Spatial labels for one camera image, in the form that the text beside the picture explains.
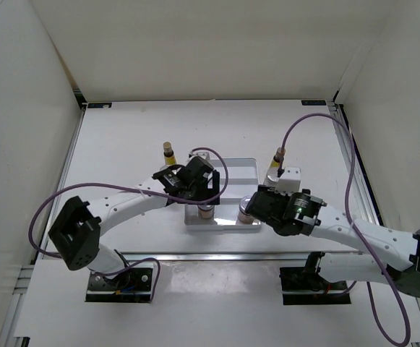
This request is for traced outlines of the white lid jar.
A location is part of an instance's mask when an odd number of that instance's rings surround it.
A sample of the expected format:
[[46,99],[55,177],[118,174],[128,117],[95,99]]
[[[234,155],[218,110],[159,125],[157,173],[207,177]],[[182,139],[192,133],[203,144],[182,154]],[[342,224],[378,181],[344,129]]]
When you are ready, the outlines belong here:
[[215,206],[214,205],[198,205],[198,216],[203,220],[210,220],[214,218]]
[[251,198],[252,198],[251,195],[247,195],[247,196],[242,197],[240,202],[239,202],[239,211],[238,211],[237,218],[238,218],[238,221],[240,223],[247,224],[247,225],[252,225],[254,223],[259,222],[257,219],[252,217],[247,212],[247,206],[248,206]]

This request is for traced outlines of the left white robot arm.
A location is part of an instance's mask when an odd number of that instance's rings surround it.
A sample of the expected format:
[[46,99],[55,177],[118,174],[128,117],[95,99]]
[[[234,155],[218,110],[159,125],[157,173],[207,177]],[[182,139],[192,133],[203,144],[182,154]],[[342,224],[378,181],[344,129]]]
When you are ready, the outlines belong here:
[[174,165],[154,173],[137,188],[120,188],[114,195],[92,202],[74,196],[68,199],[48,235],[67,268],[88,268],[105,275],[114,289],[129,283],[130,272],[100,238],[119,224],[148,211],[173,203],[210,206],[220,203],[220,173],[200,156],[185,166]]

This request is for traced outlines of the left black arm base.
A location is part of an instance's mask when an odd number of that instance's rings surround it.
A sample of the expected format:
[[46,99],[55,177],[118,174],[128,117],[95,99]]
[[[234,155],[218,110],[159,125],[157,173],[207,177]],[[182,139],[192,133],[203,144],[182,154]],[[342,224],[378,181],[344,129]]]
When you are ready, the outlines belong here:
[[113,278],[92,274],[85,301],[90,303],[149,304],[155,297],[161,266],[155,258],[133,262],[134,267]]

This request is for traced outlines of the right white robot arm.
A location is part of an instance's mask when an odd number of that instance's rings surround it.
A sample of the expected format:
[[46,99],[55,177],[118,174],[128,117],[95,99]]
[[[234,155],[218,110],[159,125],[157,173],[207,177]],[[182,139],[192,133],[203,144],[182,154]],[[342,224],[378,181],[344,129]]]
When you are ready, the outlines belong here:
[[245,212],[280,236],[327,239],[356,250],[350,255],[309,255],[303,280],[310,288],[342,280],[391,280],[401,293],[420,298],[420,229],[398,231],[350,218],[308,189],[282,194],[260,185]]

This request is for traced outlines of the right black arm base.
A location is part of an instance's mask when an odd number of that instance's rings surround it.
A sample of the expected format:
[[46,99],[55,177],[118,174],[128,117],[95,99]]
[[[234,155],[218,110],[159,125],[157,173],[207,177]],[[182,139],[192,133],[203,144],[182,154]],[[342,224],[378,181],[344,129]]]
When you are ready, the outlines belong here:
[[354,284],[348,285],[345,280],[330,282],[320,276],[320,260],[324,256],[324,252],[312,252],[302,267],[279,269],[284,306],[351,304]]

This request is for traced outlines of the white divided organizer tray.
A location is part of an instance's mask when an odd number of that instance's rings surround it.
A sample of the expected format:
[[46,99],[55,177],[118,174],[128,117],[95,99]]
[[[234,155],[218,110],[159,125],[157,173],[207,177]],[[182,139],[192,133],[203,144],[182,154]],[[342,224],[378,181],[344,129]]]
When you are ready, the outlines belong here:
[[258,220],[243,223],[238,218],[240,202],[251,196],[259,184],[256,160],[226,158],[224,162],[228,168],[228,186],[220,197],[220,204],[214,207],[213,216],[205,219],[194,205],[184,207],[184,224],[190,233],[254,234],[261,229]]

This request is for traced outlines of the right yellow label sauce bottle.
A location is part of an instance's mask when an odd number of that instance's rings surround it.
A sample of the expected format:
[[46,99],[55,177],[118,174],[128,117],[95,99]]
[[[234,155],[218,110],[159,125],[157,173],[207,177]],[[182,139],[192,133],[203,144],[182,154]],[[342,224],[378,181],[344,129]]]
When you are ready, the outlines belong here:
[[270,163],[270,168],[279,169],[282,165],[283,159],[285,155],[285,149],[283,147],[279,147]]

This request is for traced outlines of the yellow label sauce bottle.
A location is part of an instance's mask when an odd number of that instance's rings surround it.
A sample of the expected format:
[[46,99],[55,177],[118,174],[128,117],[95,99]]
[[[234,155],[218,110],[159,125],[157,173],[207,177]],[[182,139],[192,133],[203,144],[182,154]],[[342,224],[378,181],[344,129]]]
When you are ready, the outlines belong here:
[[163,157],[166,166],[176,165],[176,157],[170,142],[163,143]]
[[279,169],[282,165],[283,159],[285,155],[285,149],[283,147],[279,147],[270,163],[270,168]]

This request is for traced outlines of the left yellow label sauce bottle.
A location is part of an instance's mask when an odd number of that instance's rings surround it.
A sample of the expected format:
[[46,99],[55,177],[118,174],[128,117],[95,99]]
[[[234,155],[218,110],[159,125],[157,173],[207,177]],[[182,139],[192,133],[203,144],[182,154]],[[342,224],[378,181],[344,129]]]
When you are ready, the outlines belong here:
[[163,157],[166,166],[176,165],[176,157],[170,142],[163,143]]

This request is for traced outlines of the aluminium front rail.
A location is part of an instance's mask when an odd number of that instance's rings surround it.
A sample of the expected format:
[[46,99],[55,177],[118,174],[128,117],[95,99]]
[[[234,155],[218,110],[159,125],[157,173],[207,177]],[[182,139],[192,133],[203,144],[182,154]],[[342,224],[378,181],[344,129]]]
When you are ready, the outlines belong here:
[[124,258],[138,261],[145,258],[155,258],[159,261],[304,261],[308,252],[271,252],[271,253],[132,253],[125,252]]

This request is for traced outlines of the aluminium rail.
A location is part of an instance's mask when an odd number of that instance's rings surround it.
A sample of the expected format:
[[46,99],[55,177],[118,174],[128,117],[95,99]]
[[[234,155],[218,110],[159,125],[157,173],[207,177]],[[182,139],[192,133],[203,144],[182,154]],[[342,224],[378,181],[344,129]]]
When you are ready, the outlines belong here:
[[384,226],[380,208],[359,154],[351,126],[342,104],[327,102],[333,126],[347,171],[352,174],[348,197],[345,198],[353,217],[360,217],[378,226]]
[[271,252],[271,253],[132,253],[125,252],[124,258],[138,261],[145,258],[155,258],[159,261],[304,261],[308,252]]
[[43,199],[38,201],[38,208],[33,213],[28,227],[27,237],[32,250],[31,262],[35,263],[41,257],[51,257],[53,252],[45,250],[46,228],[48,220],[51,219],[53,202],[57,198],[57,192],[67,177],[67,169],[70,166],[73,147],[76,144],[77,136],[82,123],[86,103],[80,108],[75,108],[70,113],[68,122],[57,127],[51,127],[51,137],[45,140],[48,146],[45,156],[40,163],[43,165],[42,172],[47,179],[51,180],[50,189],[43,194]]

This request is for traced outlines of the aluminium right rail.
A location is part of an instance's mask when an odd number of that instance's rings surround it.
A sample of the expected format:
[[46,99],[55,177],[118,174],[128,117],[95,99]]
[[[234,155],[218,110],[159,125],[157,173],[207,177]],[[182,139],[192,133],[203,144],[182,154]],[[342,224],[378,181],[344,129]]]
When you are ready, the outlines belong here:
[[327,102],[333,126],[347,171],[352,174],[348,197],[345,198],[353,217],[360,217],[378,226],[384,226],[380,208],[359,154],[351,126],[342,104]]

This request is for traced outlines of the aluminium left rail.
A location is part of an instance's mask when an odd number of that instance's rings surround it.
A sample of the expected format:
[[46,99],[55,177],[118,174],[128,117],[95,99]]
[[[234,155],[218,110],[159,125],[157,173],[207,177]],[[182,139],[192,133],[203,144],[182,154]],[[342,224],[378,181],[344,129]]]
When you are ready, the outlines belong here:
[[86,103],[80,108],[75,108],[70,113],[68,122],[57,127],[51,127],[51,137],[45,140],[48,146],[45,156],[40,163],[43,165],[42,172],[47,179],[51,180],[50,189],[43,194],[43,199],[38,201],[38,208],[33,213],[28,227],[27,237],[32,250],[31,262],[35,263],[41,257],[51,257],[53,252],[45,250],[46,228],[48,220],[51,219],[53,202],[57,198],[57,192],[67,177],[67,169],[70,166],[73,147],[76,144],[77,136],[82,123]]

